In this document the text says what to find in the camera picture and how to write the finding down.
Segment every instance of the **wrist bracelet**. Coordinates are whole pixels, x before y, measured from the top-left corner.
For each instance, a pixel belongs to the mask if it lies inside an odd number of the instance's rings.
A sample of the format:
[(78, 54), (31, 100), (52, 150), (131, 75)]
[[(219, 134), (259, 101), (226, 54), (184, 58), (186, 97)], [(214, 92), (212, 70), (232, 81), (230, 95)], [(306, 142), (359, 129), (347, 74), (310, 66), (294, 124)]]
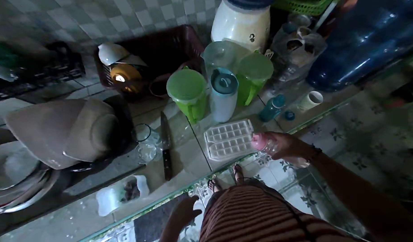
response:
[(316, 158), (319, 154), (321, 154), (321, 153), (323, 152), (321, 148), (316, 148), (316, 147), (314, 146), (314, 144), (311, 144), (311, 147), (314, 149), (314, 151), (316, 151), (316, 153), (307, 160), (308, 163), (311, 163), (311, 161), (312, 161), (314, 158)]

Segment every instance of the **green basket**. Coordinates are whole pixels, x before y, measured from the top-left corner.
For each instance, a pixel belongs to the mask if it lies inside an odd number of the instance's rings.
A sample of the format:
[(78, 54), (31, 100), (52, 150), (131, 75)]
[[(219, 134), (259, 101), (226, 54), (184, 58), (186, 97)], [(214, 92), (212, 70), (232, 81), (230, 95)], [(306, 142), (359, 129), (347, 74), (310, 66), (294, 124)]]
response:
[(322, 14), (332, 0), (276, 0), (271, 6), (293, 13), (317, 16)]

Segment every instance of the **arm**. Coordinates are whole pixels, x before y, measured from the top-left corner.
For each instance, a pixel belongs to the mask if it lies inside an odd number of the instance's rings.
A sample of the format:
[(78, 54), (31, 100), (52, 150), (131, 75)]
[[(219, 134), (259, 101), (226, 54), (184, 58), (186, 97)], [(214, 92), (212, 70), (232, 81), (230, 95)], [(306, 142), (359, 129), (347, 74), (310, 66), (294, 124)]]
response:
[(413, 241), (413, 215), (388, 195), (352, 173), (327, 155), (318, 155), (310, 145), (290, 134), (272, 133), (282, 144), (273, 157), (302, 157), (311, 160), (333, 193), (379, 240)]
[(200, 209), (193, 210), (193, 205), (198, 199), (198, 196), (186, 198), (174, 208), (160, 236), (160, 242), (178, 241), (181, 230), (202, 213)]

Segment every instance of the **plastic bag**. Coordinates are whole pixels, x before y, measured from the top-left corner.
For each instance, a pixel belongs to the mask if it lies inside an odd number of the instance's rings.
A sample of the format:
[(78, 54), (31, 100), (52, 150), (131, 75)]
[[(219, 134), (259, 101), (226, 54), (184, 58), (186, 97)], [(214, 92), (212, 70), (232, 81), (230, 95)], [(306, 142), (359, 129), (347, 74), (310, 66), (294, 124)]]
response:
[(99, 216), (104, 217), (120, 206), (148, 196), (150, 190), (145, 176), (132, 175), (96, 193)]
[(272, 41), (273, 79), (285, 82), (305, 78), (312, 64), (328, 45), (307, 27), (283, 24)]

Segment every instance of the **white cup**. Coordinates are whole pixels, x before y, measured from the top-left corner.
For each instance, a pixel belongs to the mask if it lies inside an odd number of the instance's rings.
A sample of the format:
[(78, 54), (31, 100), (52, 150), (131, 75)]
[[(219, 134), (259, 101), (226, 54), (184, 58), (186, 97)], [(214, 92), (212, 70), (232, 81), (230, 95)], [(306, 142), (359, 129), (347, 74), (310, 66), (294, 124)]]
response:
[(309, 92), (306, 96), (297, 105), (298, 109), (301, 111), (307, 111), (323, 102), (323, 96), (320, 92), (312, 91)]

